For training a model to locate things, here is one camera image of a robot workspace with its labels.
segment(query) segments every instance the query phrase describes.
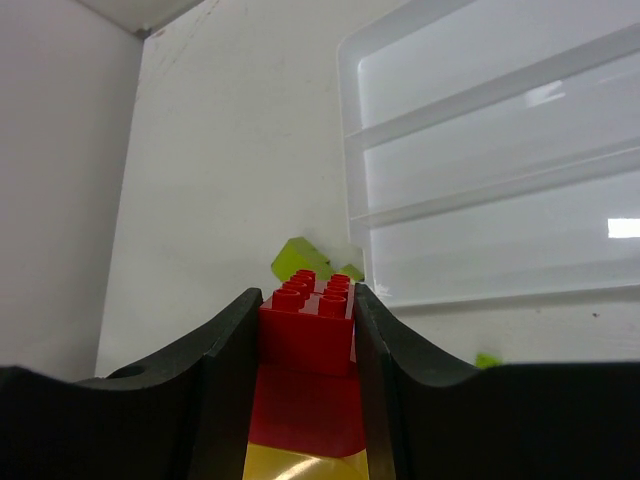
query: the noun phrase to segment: white tray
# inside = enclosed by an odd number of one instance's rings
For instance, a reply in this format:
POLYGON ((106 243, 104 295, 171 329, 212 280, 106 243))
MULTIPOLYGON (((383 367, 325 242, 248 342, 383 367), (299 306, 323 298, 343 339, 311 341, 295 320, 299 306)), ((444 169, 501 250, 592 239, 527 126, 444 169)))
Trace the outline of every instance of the white tray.
POLYGON ((389 306, 640 285, 639 20, 414 0, 343 42, 349 231, 389 306))

